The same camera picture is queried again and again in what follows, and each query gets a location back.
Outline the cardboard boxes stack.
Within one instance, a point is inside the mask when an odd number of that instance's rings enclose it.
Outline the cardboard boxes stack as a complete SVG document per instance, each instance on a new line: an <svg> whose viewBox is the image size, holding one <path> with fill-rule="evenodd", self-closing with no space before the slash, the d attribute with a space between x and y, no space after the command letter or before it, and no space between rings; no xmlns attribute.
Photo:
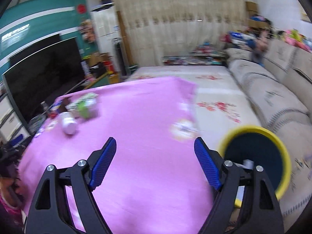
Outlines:
<svg viewBox="0 0 312 234"><path fill-rule="evenodd" d="M248 27L258 28L259 17L258 17L257 3L250 2L250 1L245 2L245 9L246 9Z"/></svg>

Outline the beige sofa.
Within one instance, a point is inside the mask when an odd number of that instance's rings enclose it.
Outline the beige sofa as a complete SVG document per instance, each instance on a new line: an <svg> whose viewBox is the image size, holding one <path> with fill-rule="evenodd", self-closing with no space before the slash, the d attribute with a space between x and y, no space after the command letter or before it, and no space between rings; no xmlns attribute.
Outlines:
<svg viewBox="0 0 312 234"><path fill-rule="evenodd" d="M285 232L303 232L311 226L311 53L278 39L269 41L263 66L252 62L250 51L225 52L261 125L288 150L290 184L280 207Z"/></svg>

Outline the pink floral tablecloth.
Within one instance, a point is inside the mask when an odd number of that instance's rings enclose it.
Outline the pink floral tablecloth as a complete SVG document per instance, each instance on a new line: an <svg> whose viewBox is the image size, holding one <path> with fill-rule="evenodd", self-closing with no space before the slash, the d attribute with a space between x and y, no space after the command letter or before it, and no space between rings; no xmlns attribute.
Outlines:
<svg viewBox="0 0 312 234"><path fill-rule="evenodd" d="M98 115L78 120L73 136L46 121L19 165L24 211L48 165L73 166L113 137L116 154L94 191L112 232L198 233L212 192L194 152L196 89L177 77L117 83L94 89Z"/></svg>

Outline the white foam net wrap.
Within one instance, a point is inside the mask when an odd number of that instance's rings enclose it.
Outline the white foam net wrap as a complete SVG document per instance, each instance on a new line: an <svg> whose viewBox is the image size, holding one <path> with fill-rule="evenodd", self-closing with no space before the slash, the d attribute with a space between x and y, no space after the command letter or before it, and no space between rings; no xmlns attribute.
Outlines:
<svg viewBox="0 0 312 234"><path fill-rule="evenodd" d="M74 100L66 106L67 111L71 112L74 117L90 119L98 114L97 98L98 94L94 92L87 93Z"/></svg>

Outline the yellow rimmed blue trash bin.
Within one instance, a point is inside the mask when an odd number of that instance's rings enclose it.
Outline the yellow rimmed blue trash bin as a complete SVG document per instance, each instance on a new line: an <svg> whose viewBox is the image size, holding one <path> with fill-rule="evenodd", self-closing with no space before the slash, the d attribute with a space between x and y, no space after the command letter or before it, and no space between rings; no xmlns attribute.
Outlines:
<svg viewBox="0 0 312 234"><path fill-rule="evenodd" d="M229 131L217 151L225 160L243 164L245 160L260 165L268 175L280 201L290 184L291 160L284 143L273 132L255 125Z"/></svg>

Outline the plush toys pile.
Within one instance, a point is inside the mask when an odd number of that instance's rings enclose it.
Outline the plush toys pile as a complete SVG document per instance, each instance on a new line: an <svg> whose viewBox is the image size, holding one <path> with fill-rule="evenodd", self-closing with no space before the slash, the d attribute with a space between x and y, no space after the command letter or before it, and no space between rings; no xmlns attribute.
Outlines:
<svg viewBox="0 0 312 234"><path fill-rule="evenodd" d="M305 37L296 29L278 31L278 38L289 45L311 52L311 38Z"/></svg>

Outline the beige patterned curtain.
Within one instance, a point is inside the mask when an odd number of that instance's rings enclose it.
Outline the beige patterned curtain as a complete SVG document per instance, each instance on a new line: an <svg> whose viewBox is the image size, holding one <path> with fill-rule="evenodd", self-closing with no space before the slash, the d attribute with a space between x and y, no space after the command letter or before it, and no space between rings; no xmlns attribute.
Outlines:
<svg viewBox="0 0 312 234"><path fill-rule="evenodd" d="M245 25L246 0L113 0L133 60L161 66L164 56L187 54L204 42L218 44Z"/></svg>

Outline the wooden tv cabinet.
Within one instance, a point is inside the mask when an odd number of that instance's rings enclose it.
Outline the wooden tv cabinet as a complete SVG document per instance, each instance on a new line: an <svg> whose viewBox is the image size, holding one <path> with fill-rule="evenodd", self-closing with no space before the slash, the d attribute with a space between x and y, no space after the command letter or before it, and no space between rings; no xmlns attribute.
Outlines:
<svg viewBox="0 0 312 234"><path fill-rule="evenodd" d="M1 96L0 104L1 141L6 143L19 135L28 138L30 134L15 112L7 94Z"/></svg>

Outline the green white packet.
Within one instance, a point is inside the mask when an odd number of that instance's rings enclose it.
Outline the green white packet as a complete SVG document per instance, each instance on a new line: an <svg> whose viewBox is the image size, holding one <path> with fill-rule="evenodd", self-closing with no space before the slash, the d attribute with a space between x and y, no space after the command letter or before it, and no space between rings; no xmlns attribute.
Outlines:
<svg viewBox="0 0 312 234"><path fill-rule="evenodd" d="M95 118L98 115L96 99L86 99L77 104L77 111L83 119Z"/></svg>

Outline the white pill bottle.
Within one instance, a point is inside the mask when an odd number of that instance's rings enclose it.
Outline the white pill bottle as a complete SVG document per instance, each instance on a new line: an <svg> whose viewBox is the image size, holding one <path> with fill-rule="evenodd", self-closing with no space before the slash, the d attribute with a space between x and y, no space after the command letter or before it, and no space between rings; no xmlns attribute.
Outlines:
<svg viewBox="0 0 312 234"><path fill-rule="evenodd" d="M63 112L59 114L59 121L62 130L67 135L74 135L77 131L77 122L70 112Z"/></svg>

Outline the black television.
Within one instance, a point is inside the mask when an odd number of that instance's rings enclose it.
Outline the black television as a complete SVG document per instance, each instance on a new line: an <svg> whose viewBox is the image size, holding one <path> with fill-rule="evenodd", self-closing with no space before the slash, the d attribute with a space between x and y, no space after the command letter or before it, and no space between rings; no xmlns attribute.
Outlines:
<svg viewBox="0 0 312 234"><path fill-rule="evenodd" d="M43 48L4 74L4 85L21 119L28 124L38 115L41 103L51 106L55 99L85 79L76 38Z"/></svg>

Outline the artificial flower wall decoration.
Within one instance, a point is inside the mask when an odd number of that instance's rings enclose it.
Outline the artificial flower wall decoration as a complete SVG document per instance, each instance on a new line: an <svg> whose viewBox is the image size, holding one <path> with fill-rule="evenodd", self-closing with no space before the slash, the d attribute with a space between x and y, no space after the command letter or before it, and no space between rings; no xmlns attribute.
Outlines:
<svg viewBox="0 0 312 234"><path fill-rule="evenodd" d="M94 43L96 40L93 24L90 19L86 19L80 23L79 32L82 39L88 43Z"/></svg>

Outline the white floral bedspread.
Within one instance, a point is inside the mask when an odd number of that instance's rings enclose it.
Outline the white floral bedspread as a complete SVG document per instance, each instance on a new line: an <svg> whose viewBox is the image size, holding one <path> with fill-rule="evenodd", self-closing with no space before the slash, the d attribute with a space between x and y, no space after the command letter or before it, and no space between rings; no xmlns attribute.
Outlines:
<svg viewBox="0 0 312 234"><path fill-rule="evenodd" d="M156 77L179 77L196 84L193 110L197 133L211 150L217 150L234 128L261 125L247 96L224 66L143 67L129 81Z"/></svg>

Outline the black tower fan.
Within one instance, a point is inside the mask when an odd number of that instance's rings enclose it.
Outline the black tower fan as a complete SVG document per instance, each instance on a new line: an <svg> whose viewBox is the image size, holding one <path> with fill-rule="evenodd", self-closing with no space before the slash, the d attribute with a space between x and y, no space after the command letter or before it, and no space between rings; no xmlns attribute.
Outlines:
<svg viewBox="0 0 312 234"><path fill-rule="evenodd" d="M115 48L116 59L118 62L118 67L120 69L122 77L129 76L129 69L126 63L126 56L123 51L122 39L120 37L113 38L113 45Z"/></svg>

